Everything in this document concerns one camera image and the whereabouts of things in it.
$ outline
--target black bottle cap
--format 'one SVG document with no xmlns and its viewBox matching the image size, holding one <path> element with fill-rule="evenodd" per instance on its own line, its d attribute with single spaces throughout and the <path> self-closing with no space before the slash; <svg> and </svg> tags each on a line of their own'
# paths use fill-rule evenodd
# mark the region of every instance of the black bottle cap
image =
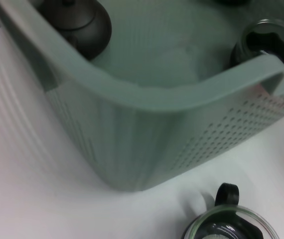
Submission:
<svg viewBox="0 0 284 239">
<path fill-rule="evenodd" d="M 95 0 L 45 0 L 43 17 L 59 30 L 75 30 L 89 24 L 96 15 Z"/>
</svg>

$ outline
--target glass jar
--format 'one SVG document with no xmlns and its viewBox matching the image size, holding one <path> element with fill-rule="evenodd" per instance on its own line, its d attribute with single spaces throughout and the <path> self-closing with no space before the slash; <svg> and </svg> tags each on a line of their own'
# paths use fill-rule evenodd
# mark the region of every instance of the glass jar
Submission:
<svg viewBox="0 0 284 239">
<path fill-rule="evenodd" d="M 236 185 L 222 184 L 213 209 L 199 216 L 182 239 L 279 239 L 272 226 L 250 209 L 238 206 Z"/>
<path fill-rule="evenodd" d="M 261 54 L 274 54 L 284 62 L 284 21 L 263 19 L 247 26 L 233 49 L 230 65 Z"/>
</svg>

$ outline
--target black bottle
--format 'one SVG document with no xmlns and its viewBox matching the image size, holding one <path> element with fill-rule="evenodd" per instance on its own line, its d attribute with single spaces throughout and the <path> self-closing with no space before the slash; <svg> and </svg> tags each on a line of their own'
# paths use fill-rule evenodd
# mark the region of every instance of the black bottle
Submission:
<svg viewBox="0 0 284 239">
<path fill-rule="evenodd" d="M 110 41 L 110 17 L 96 0 L 45 0 L 39 11 L 88 60 L 98 56 Z"/>
</svg>

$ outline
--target white surface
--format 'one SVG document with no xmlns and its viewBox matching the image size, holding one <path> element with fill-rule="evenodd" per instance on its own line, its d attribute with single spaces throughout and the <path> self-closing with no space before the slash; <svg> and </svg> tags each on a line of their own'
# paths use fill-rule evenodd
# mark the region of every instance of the white surface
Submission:
<svg viewBox="0 0 284 239">
<path fill-rule="evenodd" d="M 237 184 L 240 205 L 284 239 L 284 119 L 153 189 L 116 192 L 71 144 L 0 30 L 0 238 L 179 239 L 222 182 Z"/>
</svg>

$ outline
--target perforated basket wall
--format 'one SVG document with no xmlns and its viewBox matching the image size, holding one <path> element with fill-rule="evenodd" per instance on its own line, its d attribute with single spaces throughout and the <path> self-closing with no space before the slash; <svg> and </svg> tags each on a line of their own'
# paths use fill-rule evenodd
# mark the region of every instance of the perforated basket wall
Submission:
<svg viewBox="0 0 284 239">
<path fill-rule="evenodd" d="M 170 170 L 183 170 L 221 154 L 284 117 L 284 97 L 267 93 L 230 108 L 222 120 L 210 123 L 199 137 L 192 137 L 177 155 Z"/>
</svg>

